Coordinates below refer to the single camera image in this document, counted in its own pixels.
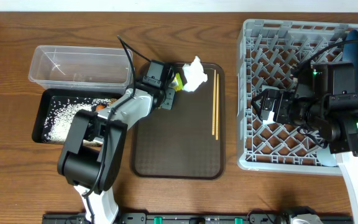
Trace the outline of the brown food scrap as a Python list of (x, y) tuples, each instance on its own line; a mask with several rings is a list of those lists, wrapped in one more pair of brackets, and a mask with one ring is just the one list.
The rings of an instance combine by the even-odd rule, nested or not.
[(117, 101), (116, 98), (112, 98), (112, 99), (110, 99), (110, 101), (108, 102), (108, 105), (111, 105), (111, 104), (115, 103), (116, 101)]

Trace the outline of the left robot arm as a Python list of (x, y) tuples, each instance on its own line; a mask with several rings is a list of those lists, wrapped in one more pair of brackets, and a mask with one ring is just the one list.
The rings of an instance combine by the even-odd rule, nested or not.
[(113, 104), (99, 111), (79, 110), (73, 117), (57, 172), (80, 194), (85, 220), (113, 223), (119, 212), (112, 185), (118, 175), (126, 134), (156, 108), (170, 109), (175, 91), (171, 63), (152, 60), (142, 79), (133, 82)]

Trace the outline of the light blue rice bowl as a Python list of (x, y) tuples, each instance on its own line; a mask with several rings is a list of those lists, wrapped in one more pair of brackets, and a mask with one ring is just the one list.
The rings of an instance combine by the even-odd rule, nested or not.
[[(267, 86), (267, 85), (262, 85), (262, 91), (266, 90), (266, 89), (272, 89), (272, 90), (279, 90), (279, 88), (274, 87), (274, 86)], [(274, 112), (270, 112), (268, 114), (267, 119), (263, 119), (262, 124), (263, 125), (269, 125), (269, 124), (273, 124), (275, 121), (273, 120), (273, 116), (274, 116)]]

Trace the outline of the yellow green snack wrapper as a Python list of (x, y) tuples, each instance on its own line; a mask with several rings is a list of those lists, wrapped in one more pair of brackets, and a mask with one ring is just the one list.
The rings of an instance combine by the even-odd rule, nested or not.
[(176, 73), (173, 81), (169, 84), (170, 88), (173, 88), (175, 91), (181, 91), (183, 89), (183, 81), (179, 73)]

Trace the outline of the white napkin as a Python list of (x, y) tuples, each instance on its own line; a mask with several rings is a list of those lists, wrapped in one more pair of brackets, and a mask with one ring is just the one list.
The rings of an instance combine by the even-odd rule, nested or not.
[(186, 80), (186, 83), (183, 85), (184, 91), (195, 91), (202, 83), (208, 81), (208, 76), (205, 74), (198, 56), (190, 64), (184, 64), (182, 70)]

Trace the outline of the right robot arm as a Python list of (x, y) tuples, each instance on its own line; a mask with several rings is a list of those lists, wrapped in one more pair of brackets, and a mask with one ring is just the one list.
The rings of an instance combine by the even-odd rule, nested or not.
[(318, 132), (345, 180), (358, 223), (358, 84), (352, 63), (306, 63), (292, 73), (293, 91), (265, 89), (251, 105), (262, 121)]

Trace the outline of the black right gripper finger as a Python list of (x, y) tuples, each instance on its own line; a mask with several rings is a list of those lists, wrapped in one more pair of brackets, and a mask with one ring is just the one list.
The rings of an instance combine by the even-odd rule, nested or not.
[(255, 112), (256, 112), (257, 116), (259, 117), (259, 119), (261, 121), (265, 121), (266, 120), (266, 111), (258, 104), (252, 104), (252, 107), (255, 109)]
[(253, 97), (251, 103), (256, 104), (257, 101), (266, 100), (271, 94), (274, 94), (274, 90), (263, 90), (261, 93)]

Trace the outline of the wooden chopstick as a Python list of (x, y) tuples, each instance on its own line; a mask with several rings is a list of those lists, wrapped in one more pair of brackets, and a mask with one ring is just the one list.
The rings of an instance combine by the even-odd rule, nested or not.
[(216, 75), (216, 140), (219, 140), (219, 74)]
[(213, 83), (213, 117), (212, 117), (212, 135), (215, 135), (215, 127), (216, 127), (216, 122), (215, 122), (215, 117), (216, 117), (216, 70), (214, 70), (214, 83)]

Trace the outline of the orange carrot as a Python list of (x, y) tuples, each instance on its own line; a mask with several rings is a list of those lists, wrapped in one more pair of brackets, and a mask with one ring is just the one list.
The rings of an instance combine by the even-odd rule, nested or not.
[(104, 105), (98, 105), (98, 106), (96, 107), (96, 111), (103, 110), (103, 109), (105, 109), (105, 106), (104, 106)]

